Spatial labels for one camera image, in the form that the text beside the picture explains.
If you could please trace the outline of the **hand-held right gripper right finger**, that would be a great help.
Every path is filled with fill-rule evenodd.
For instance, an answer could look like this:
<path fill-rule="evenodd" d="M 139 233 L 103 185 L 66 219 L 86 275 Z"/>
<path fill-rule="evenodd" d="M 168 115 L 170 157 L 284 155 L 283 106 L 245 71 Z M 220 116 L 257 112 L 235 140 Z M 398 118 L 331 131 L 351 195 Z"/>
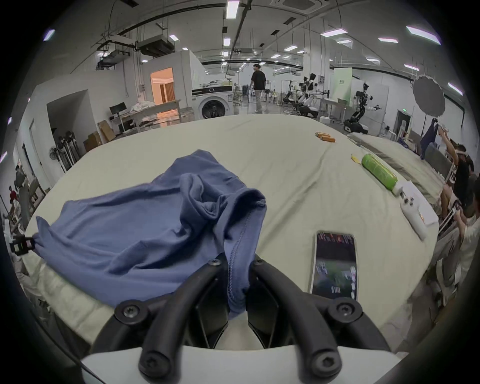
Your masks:
<path fill-rule="evenodd" d="M 391 352 L 355 299 L 304 292 L 257 255 L 249 266 L 248 325 L 264 349 L 297 346 L 301 381 L 333 381 L 343 368 L 339 346 Z"/>

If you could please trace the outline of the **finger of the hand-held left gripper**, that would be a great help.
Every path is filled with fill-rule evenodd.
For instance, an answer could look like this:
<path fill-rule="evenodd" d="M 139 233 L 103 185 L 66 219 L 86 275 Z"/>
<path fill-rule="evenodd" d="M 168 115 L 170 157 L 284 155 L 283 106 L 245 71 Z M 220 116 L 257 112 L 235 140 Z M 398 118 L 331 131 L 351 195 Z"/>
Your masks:
<path fill-rule="evenodd" d="M 35 249 L 35 239 L 26 236 L 16 237 L 9 243 L 9 246 L 14 255 L 27 255 Z"/>

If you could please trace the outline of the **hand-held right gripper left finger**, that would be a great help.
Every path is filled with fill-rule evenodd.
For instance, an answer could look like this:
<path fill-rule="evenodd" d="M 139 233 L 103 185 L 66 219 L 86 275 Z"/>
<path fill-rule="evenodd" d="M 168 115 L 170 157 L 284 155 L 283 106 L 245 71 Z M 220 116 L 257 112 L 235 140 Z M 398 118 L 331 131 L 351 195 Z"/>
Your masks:
<path fill-rule="evenodd" d="M 177 380 L 181 347 L 213 349 L 228 326 L 227 279 L 227 258 L 220 253 L 172 293 L 118 304 L 90 354 L 141 347 L 133 366 L 144 379 Z"/>

